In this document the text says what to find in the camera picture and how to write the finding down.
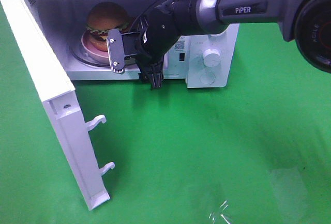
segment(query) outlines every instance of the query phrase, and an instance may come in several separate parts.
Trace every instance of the white knob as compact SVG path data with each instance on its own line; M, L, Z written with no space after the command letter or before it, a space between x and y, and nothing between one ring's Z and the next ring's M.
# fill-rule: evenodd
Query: white knob
M207 67L215 67L221 63L222 56L220 52L214 48L207 49L203 52L203 63Z

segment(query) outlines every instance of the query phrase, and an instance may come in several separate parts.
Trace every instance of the microwave door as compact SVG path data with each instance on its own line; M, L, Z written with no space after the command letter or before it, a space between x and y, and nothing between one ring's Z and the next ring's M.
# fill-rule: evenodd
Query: microwave door
M59 143L91 210L110 197L102 175L114 167L98 167L88 132L106 118L85 122L75 88L51 49L28 0L1 0L19 49Z

